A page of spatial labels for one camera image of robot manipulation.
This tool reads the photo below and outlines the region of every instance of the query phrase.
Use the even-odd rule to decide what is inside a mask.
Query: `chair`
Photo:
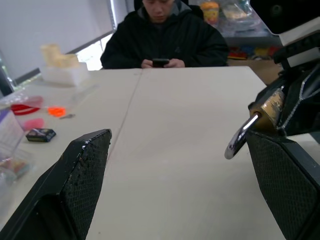
[[[189,0],[181,0],[183,3],[187,4],[194,15],[204,20],[204,12],[201,10],[201,8],[197,5],[189,5]],[[128,18],[129,16],[132,16],[135,12],[137,12],[142,6],[142,0],[134,0],[134,10],[133,12],[130,12],[125,18]]]

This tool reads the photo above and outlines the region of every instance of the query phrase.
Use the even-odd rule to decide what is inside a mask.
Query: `hand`
[[[170,62],[164,65],[165,68],[185,68],[185,62],[180,59],[171,59]]]
[[[154,64],[151,60],[143,60],[141,64],[142,69],[152,69],[154,67]]]

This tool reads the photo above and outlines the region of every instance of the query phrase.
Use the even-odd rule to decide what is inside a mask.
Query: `small black box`
[[[26,135],[26,139],[29,142],[48,143],[55,135],[57,134],[52,129],[34,128]]]

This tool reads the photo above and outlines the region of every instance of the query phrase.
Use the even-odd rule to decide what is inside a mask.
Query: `padlock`
[[[264,133],[275,134],[277,132],[276,127],[285,103],[285,94],[282,90],[281,87],[267,92],[250,108],[250,118],[235,133],[225,150],[226,159],[232,159],[244,146],[247,142],[246,133],[253,126]]]

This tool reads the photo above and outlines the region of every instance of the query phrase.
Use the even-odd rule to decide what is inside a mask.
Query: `table surface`
[[[71,109],[70,113],[76,115],[73,119],[61,120],[49,116],[45,111],[18,117],[21,122],[43,118],[44,127],[53,129],[57,135],[50,143],[32,143],[27,139],[22,140],[19,149],[33,154],[35,167],[23,176],[21,182],[18,181],[15,184],[13,203],[4,223],[14,213],[38,178],[60,158],[71,141],[87,133],[112,129],[110,150],[113,149],[141,73],[141,69],[90,72],[90,82],[97,85],[97,89]]]
[[[91,74],[99,88],[73,109],[75,118],[37,113],[57,136],[48,144],[20,144],[36,167],[17,182],[8,218],[73,139],[110,128],[87,240],[285,239],[259,190],[248,147],[233,160],[224,158],[248,119],[248,104],[265,87],[250,68]]]

